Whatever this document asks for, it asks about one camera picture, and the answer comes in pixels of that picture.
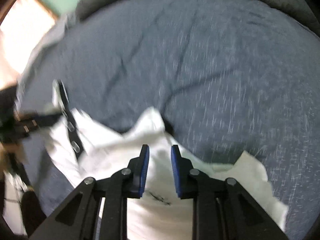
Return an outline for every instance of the white fabric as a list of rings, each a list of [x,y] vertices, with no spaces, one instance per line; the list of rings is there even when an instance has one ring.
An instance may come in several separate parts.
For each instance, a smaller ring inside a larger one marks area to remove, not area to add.
[[[170,160],[170,149],[178,144],[164,131],[159,112],[148,108],[126,134],[92,120],[86,113],[72,110],[85,152],[76,161],[70,145],[64,117],[45,136],[46,149],[57,168],[76,187],[86,177],[108,178],[127,167],[139,156],[142,144],[150,147],[146,190],[141,199],[128,199],[128,238],[130,240],[192,238],[192,200],[177,197]],[[288,207],[272,196],[272,187],[264,166],[247,152],[235,163],[204,163],[179,145],[181,155],[210,177],[236,178],[284,230]]]

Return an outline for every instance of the gray bed sheet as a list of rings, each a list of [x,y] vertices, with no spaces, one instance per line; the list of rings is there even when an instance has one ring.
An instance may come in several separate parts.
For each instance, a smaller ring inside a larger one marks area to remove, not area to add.
[[[320,212],[320,40],[257,0],[121,0],[66,32],[41,58],[22,110],[51,101],[123,132],[149,106],[206,162],[261,161],[300,240]],[[46,214],[72,190],[39,135],[24,143]]]

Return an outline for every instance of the white cloth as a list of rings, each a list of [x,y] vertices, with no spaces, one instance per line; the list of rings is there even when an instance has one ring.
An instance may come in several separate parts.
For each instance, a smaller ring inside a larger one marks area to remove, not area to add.
[[[141,199],[128,199],[128,238],[130,240],[192,238],[192,200],[177,197],[170,149],[178,144],[164,131],[159,112],[148,108],[126,134],[92,120],[86,113],[72,110],[85,152],[77,162],[68,140],[64,117],[45,136],[46,149],[56,167],[76,187],[86,177],[108,178],[139,156],[142,144],[150,147],[145,193]],[[204,163],[179,145],[181,155],[212,178],[234,177],[284,230],[288,207],[272,196],[264,166],[247,152],[235,163]]]

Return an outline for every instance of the blue gripper pad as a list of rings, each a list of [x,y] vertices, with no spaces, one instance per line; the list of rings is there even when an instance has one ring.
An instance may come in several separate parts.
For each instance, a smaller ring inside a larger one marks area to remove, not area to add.
[[[177,160],[177,153],[174,150],[174,147],[171,147],[171,165],[173,170],[173,178],[174,178],[174,185],[176,187],[176,192],[179,198],[181,198],[181,183],[180,183],[180,174],[179,174],[179,167],[178,167],[178,160]]]
[[[146,179],[147,179],[147,172],[148,172],[148,165],[149,165],[149,158],[150,158],[149,146],[147,146],[147,149],[145,151],[146,153],[144,156],[143,166],[140,174],[140,186],[139,186],[140,197],[142,197],[142,194],[144,193],[144,188],[146,186]]]

